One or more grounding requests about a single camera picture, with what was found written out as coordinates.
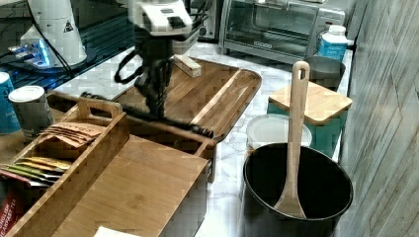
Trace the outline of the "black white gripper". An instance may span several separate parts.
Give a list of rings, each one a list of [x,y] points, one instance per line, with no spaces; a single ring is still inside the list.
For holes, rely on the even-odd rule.
[[[198,40],[202,10],[189,13],[183,0],[128,0],[128,18],[134,25],[135,53],[144,62],[134,82],[146,98],[149,113],[164,117],[174,54],[184,54]],[[159,68],[146,61],[161,60]]]

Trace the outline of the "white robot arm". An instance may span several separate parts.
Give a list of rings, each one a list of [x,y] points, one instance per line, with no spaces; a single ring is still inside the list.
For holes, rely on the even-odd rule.
[[[68,68],[87,58],[75,24],[71,0],[27,0],[33,24],[21,41],[38,41],[42,69]],[[192,14],[184,0],[127,0],[127,16],[134,29],[134,51],[142,65],[126,79],[115,81],[134,87],[146,99],[149,112],[164,116],[166,87],[174,66],[174,56],[187,51],[198,40],[205,11]]]

